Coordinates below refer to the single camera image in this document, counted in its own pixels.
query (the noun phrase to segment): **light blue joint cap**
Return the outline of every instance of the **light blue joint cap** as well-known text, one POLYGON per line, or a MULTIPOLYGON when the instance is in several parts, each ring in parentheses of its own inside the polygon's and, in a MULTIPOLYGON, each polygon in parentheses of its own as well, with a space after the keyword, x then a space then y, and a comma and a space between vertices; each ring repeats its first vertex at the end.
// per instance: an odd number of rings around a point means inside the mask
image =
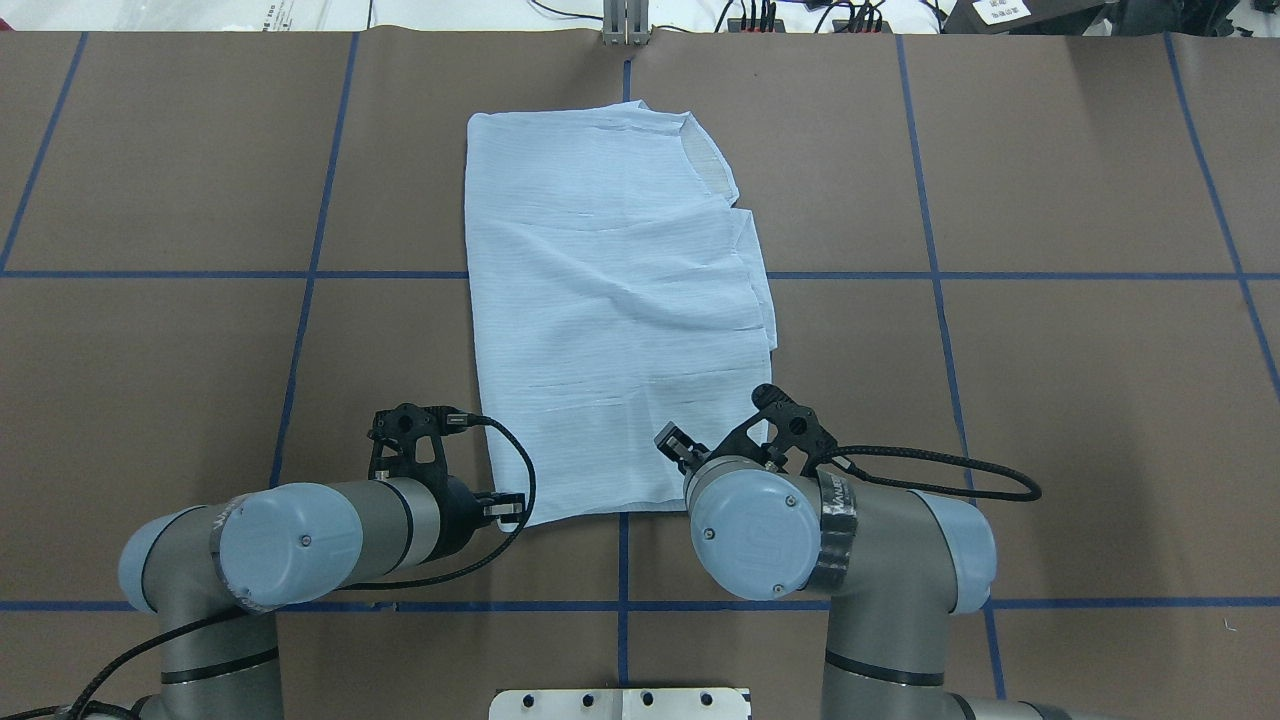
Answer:
POLYGON ((156 518, 138 528, 133 533, 133 537, 129 538, 129 542, 124 543, 124 552, 120 553, 120 564, 115 568, 115 579, 120 583, 120 589, 124 591, 124 598, 129 601, 129 605, 134 610, 152 614, 156 611, 147 602, 147 596, 142 591, 142 571, 147 568, 147 557, 151 556, 151 548, 174 520, 201 507, 204 505, 196 505, 172 515, 156 518))
POLYGON ((716 478, 689 515, 698 560, 737 597, 783 597, 804 585, 818 564, 818 512, 799 488, 768 470, 716 478))
POLYGON ((360 515, 340 492, 291 483, 229 509, 218 562, 242 605, 270 610, 335 589, 355 569, 364 542, 360 515))
POLYGON ((996 537, 987 516, 973 505, 951 497, 911 491, 929 506, 942 528, 956 569, 956 606, 952 615, 982 610, 996 579, 996 537))

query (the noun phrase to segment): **towel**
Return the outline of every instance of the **towel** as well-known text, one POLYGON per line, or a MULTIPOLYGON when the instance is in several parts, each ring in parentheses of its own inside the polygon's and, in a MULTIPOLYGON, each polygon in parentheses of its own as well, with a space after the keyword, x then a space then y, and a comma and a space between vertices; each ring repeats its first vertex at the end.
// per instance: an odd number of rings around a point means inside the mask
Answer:
MULTIPOLYGON (((653 447, 705 442, 755 409, 777 346, 750 211, 691 114, 643 102, 479 114, 467 127, 466 243, 485 414, 538 469, 530 524, 684 507, 653 447)), ((527 477, 489 433, 494 484, 527 477)))

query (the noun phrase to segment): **white metal plate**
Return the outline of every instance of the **white metal plate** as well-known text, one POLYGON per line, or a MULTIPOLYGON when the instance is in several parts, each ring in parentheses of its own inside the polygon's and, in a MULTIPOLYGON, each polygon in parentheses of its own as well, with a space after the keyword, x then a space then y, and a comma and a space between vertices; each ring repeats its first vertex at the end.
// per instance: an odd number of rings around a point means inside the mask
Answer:
POLYGON ((503 691, 489 720, 750 720, 750 697, 736 688, 503 691))

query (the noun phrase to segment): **robotic arm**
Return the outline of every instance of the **robotic arm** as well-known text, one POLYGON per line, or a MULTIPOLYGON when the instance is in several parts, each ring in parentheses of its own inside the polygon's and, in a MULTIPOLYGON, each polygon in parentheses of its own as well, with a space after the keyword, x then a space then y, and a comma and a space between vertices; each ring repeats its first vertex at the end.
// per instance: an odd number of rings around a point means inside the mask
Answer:
POLYGON ((996 577, 996 542, 968 502, 877 478, 845 456, 896 455, 996 471, 1025 493, 947 491, 1036 500, 1025 475, 986 462, 906 448, 842 448, 814 411, 774 386, 751 396, 759 413, 708 450, 673 423, 655 438, 685 475, 698 559, 731 593, 777 600, 797 589, 831 596, 822 717, 846 720, 1105 720, 1043 703, 974 700, 942 689, 947 618, 979 610, 996 577), (748 430, 776 429, 759 445, 748 430), (806 462, 787 474, 787 451, 806 462), (820 468, 870 480, 856 488, 820 468))
MULTIPOLYGON (((273 610, 339 588, 380 587, 362 583, 453 555, 494 520, 517 523, 518 532, 532 510, 532 484, 527 498, 472 493, 448 474, 443 436, 474 425, 498 429, 529 462, 506 428, 488 418, 406 404, 376 414, 367 480, 284 484, 143 525, 119 564, 129 603, 157 614, 164 630, 230 619, 165 643, 163 689, 133 712, 143 720, 283 720, 273 610), (419 441, 431 445, 428 462, 417 461, 419 441)), ((515 534, 470 568, 398 585, 466 574, 500 553, 515 534)))

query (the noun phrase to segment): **fabric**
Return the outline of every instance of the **fabric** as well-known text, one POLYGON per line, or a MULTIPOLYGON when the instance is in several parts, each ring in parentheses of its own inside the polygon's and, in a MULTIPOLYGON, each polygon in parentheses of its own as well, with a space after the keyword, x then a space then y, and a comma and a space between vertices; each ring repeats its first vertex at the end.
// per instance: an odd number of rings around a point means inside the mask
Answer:
MULTIPOLYGON (((481 406, 538 469, 531 524, 678 510, 653 446, 675 420, 718 442, 771 379, 755 224, 692 115, 627 102, 475 115, 466 241, 481 406)), ((490 432, 498 489, 526 487, 490 432)))

